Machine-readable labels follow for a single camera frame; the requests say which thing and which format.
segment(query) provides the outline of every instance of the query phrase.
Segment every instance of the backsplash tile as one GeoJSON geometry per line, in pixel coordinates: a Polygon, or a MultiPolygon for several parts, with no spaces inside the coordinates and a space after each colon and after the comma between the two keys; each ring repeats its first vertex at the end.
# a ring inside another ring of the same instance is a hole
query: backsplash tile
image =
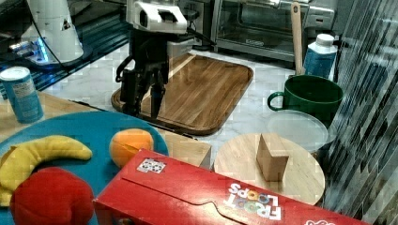
{"type": "Polygon", "coordinates": [[[344,100],[325,168],[324,207],[398,224],[398,1],[356,0],[339,52],[344,100]]]}

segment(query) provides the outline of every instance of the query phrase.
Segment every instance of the yellow banana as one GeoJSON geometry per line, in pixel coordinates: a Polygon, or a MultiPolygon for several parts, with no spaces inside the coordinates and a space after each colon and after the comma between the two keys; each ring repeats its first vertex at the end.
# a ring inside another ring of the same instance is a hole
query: yellow banana
{"type": "Polygon", "coordinates": [[[11,201],[12,191],[0,187],[0,206],[9,207],[11,201]]]}
{"type": "Polygon", "coordinates": [[[9,193],[12,194],[41,162],[57,158],[89,160],[91,157],[87,146],[61,135],[12,145],[0,159],[0,204],[9,204],[9,193]]]}

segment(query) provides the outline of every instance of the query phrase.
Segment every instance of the froot loops logo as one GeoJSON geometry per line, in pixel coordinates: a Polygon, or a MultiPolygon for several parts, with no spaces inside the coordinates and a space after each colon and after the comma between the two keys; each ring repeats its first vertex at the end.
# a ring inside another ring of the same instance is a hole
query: froot loops logo
{"type": "Polygon", "coordinates": [[[232,184],[228,200],[224,204],[232,208],[246,210],[257,214],[261,218],[281,220],[281,207],[278,206],[278,197],[258,193],[248,188],[241,189],[239,184],[232,184]]]}

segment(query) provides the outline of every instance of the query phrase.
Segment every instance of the soda can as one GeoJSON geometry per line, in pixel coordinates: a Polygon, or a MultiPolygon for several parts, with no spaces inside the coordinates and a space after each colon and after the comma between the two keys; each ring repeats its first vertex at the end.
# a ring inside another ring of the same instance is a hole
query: soda can
{"type": "Polygon", "coordinates": [[[0,72],[0,82],[6,89],[7,97],[18,122],[33,123],[43,116],[38,92],[28,68],[7,68],[0,72]]]}

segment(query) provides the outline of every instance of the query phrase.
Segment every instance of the orange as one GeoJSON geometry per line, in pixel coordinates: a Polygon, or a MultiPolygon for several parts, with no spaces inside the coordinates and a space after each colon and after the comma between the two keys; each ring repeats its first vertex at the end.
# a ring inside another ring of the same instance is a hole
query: orange
{"type": "Polygon", "coordinates": [[[126,165],[141,148],[153,151],[153,138],[149,132],[139,128],[117,132],[109,144],[111,158],[119,168],[126,165]]]}

